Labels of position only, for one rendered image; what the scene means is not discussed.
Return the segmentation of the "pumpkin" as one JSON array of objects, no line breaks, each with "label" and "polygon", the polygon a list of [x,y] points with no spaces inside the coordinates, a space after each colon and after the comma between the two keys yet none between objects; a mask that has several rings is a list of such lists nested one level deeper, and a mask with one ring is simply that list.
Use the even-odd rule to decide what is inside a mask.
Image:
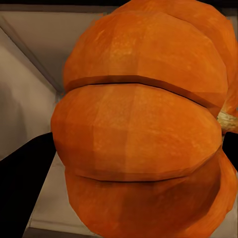
[{"label": "pumpkin", "polygon": [[131,0],[64,64],[51,132],[69,204],[104,238],[209,238],[232,210],[238,42],[196,0]]}]

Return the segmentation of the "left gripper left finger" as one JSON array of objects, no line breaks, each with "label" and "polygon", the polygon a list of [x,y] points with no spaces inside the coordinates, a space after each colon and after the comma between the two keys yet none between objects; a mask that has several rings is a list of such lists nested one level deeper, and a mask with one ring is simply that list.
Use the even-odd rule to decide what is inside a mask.
[{"label": "left gripper left finger", "polygon": [[0,161],[0,238],[22,238],[56,154],[53,133]]}]

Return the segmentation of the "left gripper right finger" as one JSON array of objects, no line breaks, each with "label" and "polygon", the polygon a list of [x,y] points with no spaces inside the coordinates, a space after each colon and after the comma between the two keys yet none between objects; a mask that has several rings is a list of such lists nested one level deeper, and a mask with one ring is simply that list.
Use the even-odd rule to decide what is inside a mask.
[{"label": "left gripper right finger", "polygon": [[238,172],[238,134],[227,132],[222,149]]}]

